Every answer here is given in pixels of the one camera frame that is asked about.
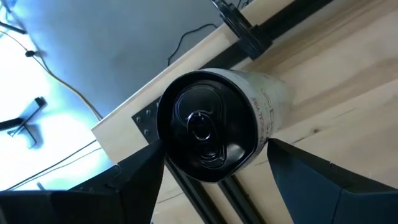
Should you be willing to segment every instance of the wood grain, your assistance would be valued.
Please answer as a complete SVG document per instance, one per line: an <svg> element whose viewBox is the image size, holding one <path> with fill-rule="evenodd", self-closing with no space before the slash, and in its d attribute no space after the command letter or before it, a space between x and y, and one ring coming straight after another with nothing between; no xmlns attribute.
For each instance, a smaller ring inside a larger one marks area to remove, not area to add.
<svg viewBox="0 0 398 224"><path fill-rule="evenodd" d="M244 13L260 23L289 2L257 0ZM293 89L291 113L275 138L394 187L398 187L397 8L396 0L335 0L282 36L262 57L235 67L275 75ZM94 127L108 156L118 162L144 147L147 143L131 116L177 76L199 68L234 41L220 27ZM267 223L292 223L265 150L238 178ZM205 188L229 217L228 223L240 223L220 190L214 185ZM165 172L155 219L194 223L198 217L190 215L195 212L181 193Z"/></svg>

